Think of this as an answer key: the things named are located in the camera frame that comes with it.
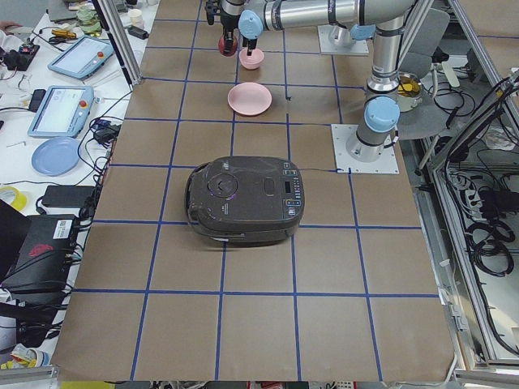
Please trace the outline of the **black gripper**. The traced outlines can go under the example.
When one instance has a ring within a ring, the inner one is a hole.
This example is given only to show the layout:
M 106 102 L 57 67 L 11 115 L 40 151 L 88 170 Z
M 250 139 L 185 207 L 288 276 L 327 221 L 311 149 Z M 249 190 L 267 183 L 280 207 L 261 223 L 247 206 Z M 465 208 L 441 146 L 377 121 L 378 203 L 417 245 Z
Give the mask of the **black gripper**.
M 245 47 L 247 48 L 247 56 L 250 57 L 253 54 L 254 49 L 256 49 L 257 40 L 256 39 L 245 39 Z M 227 28 L 225 30 L 225 47 L 233 48 L 234 47 L 234 30 Z
M 245 6 L 245 0 L 210 0 L 205 3 L 206 19 L 214 25 L 218 16 L 225 31 L 233 31 L 238 27 L 239 17 Z

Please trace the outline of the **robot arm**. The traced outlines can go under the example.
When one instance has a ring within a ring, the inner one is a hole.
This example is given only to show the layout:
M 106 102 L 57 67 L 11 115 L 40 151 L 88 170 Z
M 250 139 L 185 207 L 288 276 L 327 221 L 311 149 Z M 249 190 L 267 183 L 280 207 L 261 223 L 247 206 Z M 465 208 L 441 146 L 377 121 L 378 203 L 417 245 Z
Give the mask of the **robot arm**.
M 316 27 L 322 54 L 366 56 L 375 28 L 362 26 L 362 1 L 247 1 L 238 21 L 247 52 L 265 31 Z
M 400 117 L 396 103 L 398 71 L 405 55 L 403 42 L 412 37 L 406 29 L 417 26 L 430 7 L 428 1 L 208 1 L 204 9 L 208 24 L 216 17 L 221 21 L 218 45 L 225 56 L 234 55 L 238 45 L 251 54 L 265 31 L 321 25 L 374 26 L 373 62 L 363 117 L 346 142 L 351 157 L 371 163 L 382 154 L 386 138 Z

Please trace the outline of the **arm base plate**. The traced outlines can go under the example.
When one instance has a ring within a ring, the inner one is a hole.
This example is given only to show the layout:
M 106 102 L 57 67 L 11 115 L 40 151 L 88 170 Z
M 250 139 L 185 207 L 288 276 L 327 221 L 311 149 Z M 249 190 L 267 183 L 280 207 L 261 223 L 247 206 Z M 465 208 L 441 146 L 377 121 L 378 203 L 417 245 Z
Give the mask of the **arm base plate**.
M 357 137 L 357 125 L 332 124 L 332 144 L 338 173 L 399 174 L 390 135 L 379 146 L 367 146 Z
M 318 36 L 321 54 L 356 57 L 366 57 L 369 54 L 367 42 L 356 41 L 346 28 L 322 25 L 318 27 Z

